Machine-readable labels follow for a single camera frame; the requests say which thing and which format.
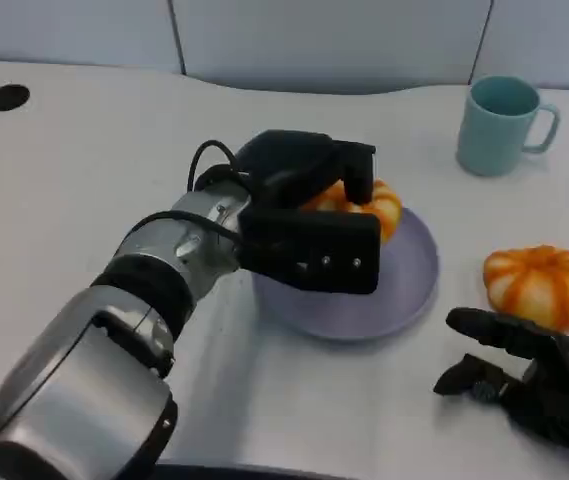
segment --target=black hole in table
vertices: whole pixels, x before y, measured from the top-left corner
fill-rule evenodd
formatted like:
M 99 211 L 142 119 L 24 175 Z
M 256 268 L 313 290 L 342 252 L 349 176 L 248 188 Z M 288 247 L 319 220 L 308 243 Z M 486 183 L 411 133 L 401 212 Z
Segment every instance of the black hole in table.
M 24 85 L 4 85 L 0 87 L 0 112 L 8 112 L 24 105 L 31 92 Z

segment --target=black cable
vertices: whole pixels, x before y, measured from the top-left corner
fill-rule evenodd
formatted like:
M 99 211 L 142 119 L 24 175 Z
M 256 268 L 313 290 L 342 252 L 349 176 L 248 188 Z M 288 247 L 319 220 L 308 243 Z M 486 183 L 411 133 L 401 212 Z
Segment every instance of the black cable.
M 235 233 L 229 230 L 228 228 L 224 228 L 219 223 L 215 223 L 213 220 L 209 220 L 206 217 L 203 217 L 196 213 L 185 212 L 182 210 L 165 210 L 163 212 L 153 213 L 152 215 L 143 218 L 142 220 L 137 222 L 133 228 L 129 230 L 129 232 L 124 237 L 124 240 L 122 240 L 122 243 L 124 243 L 124 241 L 129 237 L 129 235 L 138 231 L 144 225 L 151 223 L 155 220 L 163 220 L 163 219 L 184 220 L 187 222 L 191 222 L 197 225 L 198 227 L 202 227 L 205 230 L 210 230 L 214 233 L 217 233 L 220 237 L 228 238 L 237 245 L 243 244 L 242 237 L 238 233 Z
M 202 154 L 204 153 L 204 151 L 208 148 L 208 147 L 216 147 L 219 148 L 222 153 L 224 153 L 224 155 L 226 155 L 226 158 L 228 159 L 228 163 L 231 164 L 231 169 L 233 171 L 235 171 L 236 173 L 239 172 L 238 170 L 238 165 L 237 165 L 237 159 L 235 158 L 235 155 L 233 154 L 233 152 L 231 152 L 231 150 L 224 145 L 222 142 L 220 142 L 219 140 L 207 140 L 206 142 L 204 142 L 202 145 L 200 145 L 197 149 L 197 151 L 195 152 L 195 155 L 193 155 L 193 160 L 191 160 L 191 166 L 189 168 L 188 171 L 188 181 L 186 182 L 186 191 L 187 192 L 192 192 L 193 191 L 193 185 L 195 184 L 195 171 L 197 170 L 197 164 L 200 161 L 200 157 L 202 156 Z

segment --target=robot finger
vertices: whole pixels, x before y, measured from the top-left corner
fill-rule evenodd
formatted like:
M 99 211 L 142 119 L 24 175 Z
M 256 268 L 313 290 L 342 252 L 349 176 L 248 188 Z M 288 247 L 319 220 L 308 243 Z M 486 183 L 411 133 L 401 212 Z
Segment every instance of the robot finger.
M 458 307 L 449 312 L 446 323 L 482 345 L 503 348 L 517 357 L 546 360 L 556 352 L 552 331 L 512 315 Z
M 444 396 L 469 392 L 480 402 L 497 403 L 507 387 L 519 383 L 500 367 L 466 354 L 461 362 L 442 374 L 433 391 Z

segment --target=gray wall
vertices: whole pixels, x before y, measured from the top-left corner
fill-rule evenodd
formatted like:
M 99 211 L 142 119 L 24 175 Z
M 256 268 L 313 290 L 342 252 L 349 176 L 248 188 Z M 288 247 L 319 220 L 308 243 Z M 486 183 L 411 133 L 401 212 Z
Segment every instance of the gray wall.
M 466 83 L 490 0 L 174 0 L 186 71 L 238 87 Z
M 169 0 L 0 0 L 0 60 L 177 72 Z
M 495 0 L 476 76 L 569 88 L 569 0 Z
M 0 59 L 169 72 L 185 63 L 212 82 L 298 91 L 492 73 L 569 88 L 569 1 L 0 0 Z

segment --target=ceramic mug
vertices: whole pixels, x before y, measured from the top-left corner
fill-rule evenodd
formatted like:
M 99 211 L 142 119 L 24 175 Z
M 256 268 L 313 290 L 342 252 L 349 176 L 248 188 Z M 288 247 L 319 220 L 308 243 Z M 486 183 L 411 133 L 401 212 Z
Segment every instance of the ceramic mug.
M 546 139 L 525 145 L 540 110 L 553 114 Z M 470 88 L 457 145 L 457 161 L 471 173 L 497 176 L 515 168 L 524 153 L 544 153 L 560 124 L 554 105 L 543 105 L 538 91 L 516 77 L 485 77 Z

